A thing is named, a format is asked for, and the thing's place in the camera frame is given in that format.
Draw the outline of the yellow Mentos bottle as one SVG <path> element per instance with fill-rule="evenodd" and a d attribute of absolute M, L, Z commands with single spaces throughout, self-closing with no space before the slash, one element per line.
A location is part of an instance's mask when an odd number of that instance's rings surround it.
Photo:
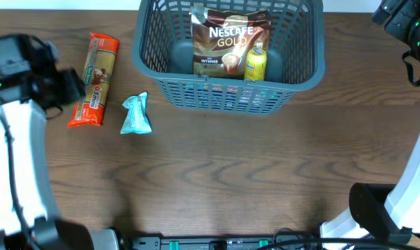
<path fill-rule="evenodd" d="M 263 48 L 263 42 L 257 42 L 246 55 L 246 68 L 244 79 L 251 81 L 263 81 L 267 67 L 267 52 Z"/>

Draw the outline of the small colourful milk carton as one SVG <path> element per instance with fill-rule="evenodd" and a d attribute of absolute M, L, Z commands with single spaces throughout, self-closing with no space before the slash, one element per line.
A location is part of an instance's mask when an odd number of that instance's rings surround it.
<path fill-rule="evenodd" d="M 257 90 L 253 88 L 241 89 L 239 87 L 221 85 L 192 85 L 183 84 L 186 104 L 199 107 L 213 106 L 214 108 L 226 108 L 234 110 L 235 107 L 246 108 L 249 104 L 259 108 L 265 103 L 266 98 L 277 101 L 282 97 L 282 92 L 271 90 Z"/>

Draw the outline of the brown Nescafe Gold pouch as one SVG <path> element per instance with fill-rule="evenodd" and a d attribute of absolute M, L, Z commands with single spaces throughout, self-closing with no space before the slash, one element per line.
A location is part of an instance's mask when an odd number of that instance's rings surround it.
<path fill-rule="evenodd" d="M 244 78 L 247 53 L 257 44 L 266 51 L 271 37 L 268 10 L 241 14 L 203 6 L 190 8 L 193 71 L 217 78 Z"/>

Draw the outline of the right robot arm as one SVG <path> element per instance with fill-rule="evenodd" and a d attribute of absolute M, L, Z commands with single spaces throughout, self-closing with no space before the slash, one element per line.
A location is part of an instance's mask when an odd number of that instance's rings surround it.
<path fill-rule="evenodd" d="M 387 34 L 409 46 L 402 58 L 420 64 L 420 1 L 384 0 L 371 17 Z M 414 67 L 405 63 L 408 80 Z M 348 208 L 319 229 L 321 249 L 393 249 L 406 247 L 412 236 L 420 239 L 420 134 L 397 184 L 355 183 Z"/>

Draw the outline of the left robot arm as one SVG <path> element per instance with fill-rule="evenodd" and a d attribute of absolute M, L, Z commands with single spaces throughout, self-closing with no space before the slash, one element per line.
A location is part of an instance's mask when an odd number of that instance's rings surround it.
<path fill-rule="evenodd" d="M 64 220 L 51 190 L 47 110 L 85 96 L 76 71 L 57 61 L 57 48 L 34 35 L 0 37 L 0 249 L 120 250 L 115 230 Z"/>

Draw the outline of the orange spaghetti packet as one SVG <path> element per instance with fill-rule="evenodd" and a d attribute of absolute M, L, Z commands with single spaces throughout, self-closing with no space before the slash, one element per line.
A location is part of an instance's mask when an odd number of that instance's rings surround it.
<path fill-rule="evenodd" d="M 100 126 L 106 109 L 119 40 L 102 33 L 90 33 L 90 44 L 83 70 L 85 97 L 77 103 L 68 127 Z"/>

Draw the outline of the light blue snack wrapper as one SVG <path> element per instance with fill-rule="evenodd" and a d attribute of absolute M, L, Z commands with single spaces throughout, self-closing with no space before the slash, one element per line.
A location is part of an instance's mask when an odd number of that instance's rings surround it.
<path fill-rule="evenodd" d="M 143 92 L 127 98 L 122 106 L 128 110 L 128 114 L 121 128 L 121 134 L 136 133 L 147 134 L 152 132 L 149 118 L 146 114 L 148 93 Z"/>

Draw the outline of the grey plastic basket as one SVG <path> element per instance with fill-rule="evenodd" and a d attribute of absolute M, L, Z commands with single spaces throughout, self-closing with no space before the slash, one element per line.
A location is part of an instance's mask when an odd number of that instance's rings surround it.
<path fill-rule="evenodd" d="M 203 6 L 247 14 L 268 10 L 271 41 L 263 81 L 199 76 L 193 72 L 190 8 Z M 227 113 L 269 115 L 297 92 L 318 85 L 326 71 L 322 1 L 142 1 L 132 50 L 135 67 L 153 78 L 169 103 L 179 108 Z M 186 104 L 183 84 L 221 85 L 282 92 L 277 101 L 266 98 L 255 108 L 234 110 Z"/>

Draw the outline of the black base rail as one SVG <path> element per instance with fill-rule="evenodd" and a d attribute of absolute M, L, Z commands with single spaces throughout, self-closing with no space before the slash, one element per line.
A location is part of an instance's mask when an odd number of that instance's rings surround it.
<path fill-rule="evenodd" d="M 279 233 L 278 235 L 220 237 L 137 237 L 120 240 L 121 249 L 130 250 L 237 250 L 258 249 L 290 240 L 310 239 L 309 235 Z"/>

